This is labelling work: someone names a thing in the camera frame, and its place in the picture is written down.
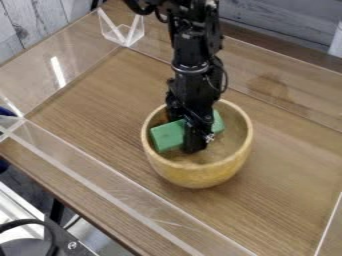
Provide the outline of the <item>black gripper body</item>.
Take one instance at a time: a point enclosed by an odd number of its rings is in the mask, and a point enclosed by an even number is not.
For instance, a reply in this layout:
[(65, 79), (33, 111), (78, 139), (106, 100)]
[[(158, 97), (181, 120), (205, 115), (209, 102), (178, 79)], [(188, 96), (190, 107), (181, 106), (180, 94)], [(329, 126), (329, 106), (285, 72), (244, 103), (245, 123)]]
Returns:
[(184, 118), (213, 119), (212, 105), (228, 87), (228, 76), (220, 61), (212, 61), (201, 73), (176, 72), (166, 85), (166, 94), (172, 93), (182, 104)]

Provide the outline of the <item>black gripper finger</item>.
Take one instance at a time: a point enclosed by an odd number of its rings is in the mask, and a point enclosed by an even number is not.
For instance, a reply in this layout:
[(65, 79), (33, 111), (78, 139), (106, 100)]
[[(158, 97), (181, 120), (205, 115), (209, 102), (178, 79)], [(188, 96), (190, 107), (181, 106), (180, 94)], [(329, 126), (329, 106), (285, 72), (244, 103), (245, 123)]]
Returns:
[(168, 120), (170, 122), (184, 118), (182, 104), (172, 93), (168, 93), (165, 96), (165, 109)]
[(193, 154), (207, 148), (208, 142), (213, 139), (212, 124), (213, 119), (185, 119), (182, 151), (186, 154)]

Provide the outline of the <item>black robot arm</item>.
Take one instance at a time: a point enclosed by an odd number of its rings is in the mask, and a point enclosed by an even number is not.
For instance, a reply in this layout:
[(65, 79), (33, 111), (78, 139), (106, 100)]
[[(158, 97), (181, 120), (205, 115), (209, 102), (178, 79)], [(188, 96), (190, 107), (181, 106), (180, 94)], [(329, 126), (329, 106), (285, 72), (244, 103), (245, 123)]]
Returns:
[(228, 87), (217, 57), (224, 39), (219, 0), (122, 1), (134, 14), (152, 14), (168, 26), (174, 75), (166, 80), (166, 115), (172, 121), (185, 121), (181, 147), (185, 153), (196, 153), (213, 139), (213, 104)]

